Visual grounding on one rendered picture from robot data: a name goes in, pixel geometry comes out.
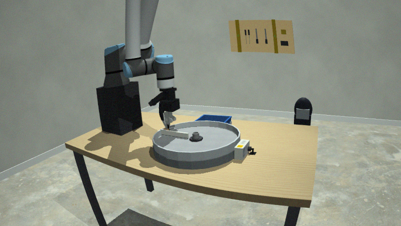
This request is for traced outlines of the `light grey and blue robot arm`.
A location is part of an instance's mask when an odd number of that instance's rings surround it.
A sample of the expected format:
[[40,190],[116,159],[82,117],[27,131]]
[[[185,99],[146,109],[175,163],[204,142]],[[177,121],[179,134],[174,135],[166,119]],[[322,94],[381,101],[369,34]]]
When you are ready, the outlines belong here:
[[175,86],[173,56],[154,57],[150,41],[158,3],[159,0],[125,0],[125,43],[104,50],[104,88],[127,85],[129,78],[150,74],[156,74],[159,89]]

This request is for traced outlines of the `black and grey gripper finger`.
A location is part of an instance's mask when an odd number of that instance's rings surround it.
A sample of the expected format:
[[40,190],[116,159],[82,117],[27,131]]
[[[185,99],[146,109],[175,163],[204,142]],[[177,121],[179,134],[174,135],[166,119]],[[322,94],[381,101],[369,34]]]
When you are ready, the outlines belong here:
[[[168,112],[168,111],[166,111],[166,112]],[[173,115],[172,112],[168,112],[168,115],[173,121],[176,121],[176,117]],[[167,124],[167,127],[170,128],[170,123]]]
[[161,105],[159,107],[159,116],[160,116],[165,128],[168,129],[168,125],[167,124],[172,123],[173,119],[169,117],[169,114],[168,114],[167,111],[164,112],[164,110],[161,108]]

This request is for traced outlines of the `blue open crate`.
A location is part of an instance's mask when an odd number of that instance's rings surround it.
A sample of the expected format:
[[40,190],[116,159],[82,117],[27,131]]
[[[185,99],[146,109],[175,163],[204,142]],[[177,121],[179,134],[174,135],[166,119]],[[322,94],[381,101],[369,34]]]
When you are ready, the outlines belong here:
[[223,122],[227,124],[232,124],[231,121],[232,116],[225,116],[225,115],[208,115],[204,114],[195,121],[216,121],[216,122]]

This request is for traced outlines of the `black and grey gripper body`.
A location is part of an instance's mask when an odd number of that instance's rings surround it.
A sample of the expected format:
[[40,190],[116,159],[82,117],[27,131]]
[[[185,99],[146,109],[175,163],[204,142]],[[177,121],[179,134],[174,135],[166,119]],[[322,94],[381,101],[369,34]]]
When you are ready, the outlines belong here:
[[176,98],[175,91],[177,91],[176,87],[159,89],[160,92],[163,92],[164,97],[160,99],[159,107],[163,111],[174,112],[180,109],[180,99]]

